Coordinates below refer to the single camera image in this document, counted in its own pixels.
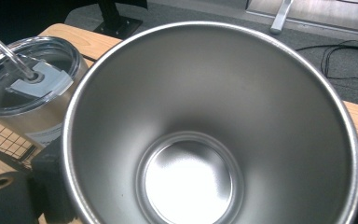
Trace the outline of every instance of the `desk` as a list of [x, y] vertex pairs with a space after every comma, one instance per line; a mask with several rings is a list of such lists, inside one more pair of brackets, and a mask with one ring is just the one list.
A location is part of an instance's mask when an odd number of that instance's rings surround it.
[[[119, 39], [113, 37], [98, 35], [64, 24], [54, 24], [41, 35], [64, 38], [71, 42], [83, 55], [86, 55], [91, 59], [100, 58], [107, 50], [120, 42]], [[87, 60], [87, 63], [88, 65], [92, 65], [92, 61], [90, 60]], [[358, 132], [358, 105], [349, 102], [345, 102], [345, 105], [350, 111]], [[11, 171], [11, 168], [0, 162], [0, 174], [7, 171]]]

